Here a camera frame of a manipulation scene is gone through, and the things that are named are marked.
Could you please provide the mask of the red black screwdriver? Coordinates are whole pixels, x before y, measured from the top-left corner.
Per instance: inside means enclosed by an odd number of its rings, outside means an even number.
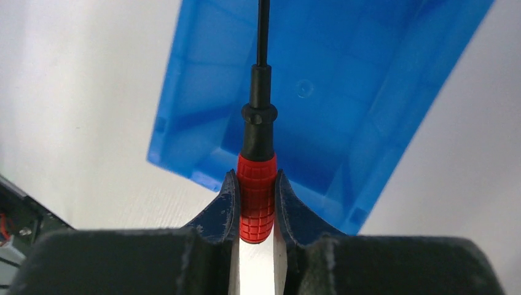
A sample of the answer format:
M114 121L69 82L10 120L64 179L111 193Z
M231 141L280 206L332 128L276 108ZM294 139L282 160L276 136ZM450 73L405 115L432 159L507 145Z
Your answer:
M245 129L237 170L241 198L240 237L251 244L268 238L275 218L277 161L273 124L278 111L271 103L269 22L270 1L259 1L256 62L251 67L249 101L241 110Z

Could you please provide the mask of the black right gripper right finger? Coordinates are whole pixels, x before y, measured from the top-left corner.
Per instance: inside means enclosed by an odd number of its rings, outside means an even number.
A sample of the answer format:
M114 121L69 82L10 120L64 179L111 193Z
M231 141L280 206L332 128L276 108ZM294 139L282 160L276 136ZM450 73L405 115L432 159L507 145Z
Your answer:
M320 218L279 171L277 294L503 294L486 255L461 237L347 235Z

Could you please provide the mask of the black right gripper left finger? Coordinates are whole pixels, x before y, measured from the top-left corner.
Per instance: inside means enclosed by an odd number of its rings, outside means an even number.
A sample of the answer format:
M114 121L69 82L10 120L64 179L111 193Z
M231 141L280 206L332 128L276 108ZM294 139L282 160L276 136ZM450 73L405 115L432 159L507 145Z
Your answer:
M180 228L58 230L41 237L9 294L238 294L240 192L234 171Z

